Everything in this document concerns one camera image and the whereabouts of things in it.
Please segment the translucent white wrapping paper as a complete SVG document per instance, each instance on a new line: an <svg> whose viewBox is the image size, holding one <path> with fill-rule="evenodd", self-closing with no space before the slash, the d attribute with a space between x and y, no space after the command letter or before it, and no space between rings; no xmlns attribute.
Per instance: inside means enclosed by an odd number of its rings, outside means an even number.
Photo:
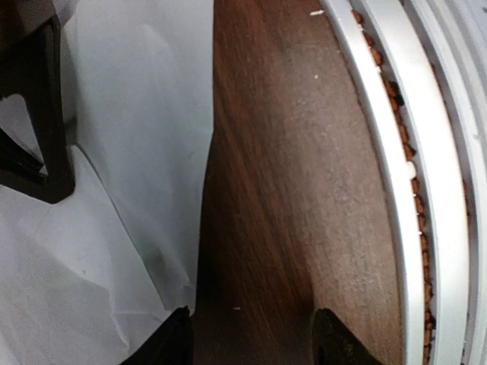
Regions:
<svg viewBox="0 0 487 365"><path fill-rule="evenodd" d="M51 1L75 190L1 184L1 362L121 364L196 305L213 134L211 1ZM41 159L24 99L1 133Z"/></svg>

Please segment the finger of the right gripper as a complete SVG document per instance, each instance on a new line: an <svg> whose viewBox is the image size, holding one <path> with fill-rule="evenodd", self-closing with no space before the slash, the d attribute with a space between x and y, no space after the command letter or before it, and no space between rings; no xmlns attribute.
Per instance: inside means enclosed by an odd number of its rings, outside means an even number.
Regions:
<svg viewBox="0 0 487 365"><path fill-rule="evenodd" d="M56 204L75 190L62 118L61 24L51 1L1 3L1 98L24 99L41 159L1 133L1 184Z"/></svg>

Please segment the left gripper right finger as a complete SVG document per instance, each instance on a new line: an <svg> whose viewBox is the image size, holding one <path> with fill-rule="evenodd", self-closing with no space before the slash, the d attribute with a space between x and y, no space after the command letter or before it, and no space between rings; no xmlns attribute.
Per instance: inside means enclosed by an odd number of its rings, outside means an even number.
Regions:
<svg viewBox="0 0 487 365"><path fill-rule="evenodd" d="M314 364L370 365L379 361L339 317L328 308L314 313L312 326Z"/></svg>

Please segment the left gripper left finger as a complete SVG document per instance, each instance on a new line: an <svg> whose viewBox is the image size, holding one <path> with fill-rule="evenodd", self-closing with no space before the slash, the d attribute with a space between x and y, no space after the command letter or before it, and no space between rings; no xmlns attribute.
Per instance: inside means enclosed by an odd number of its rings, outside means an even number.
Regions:
<svg viewBox="0 0 487 365"><path fill-rule="evenodd" d="M121 365L193 365L194 332L188 306L176 309Z"/></svg>

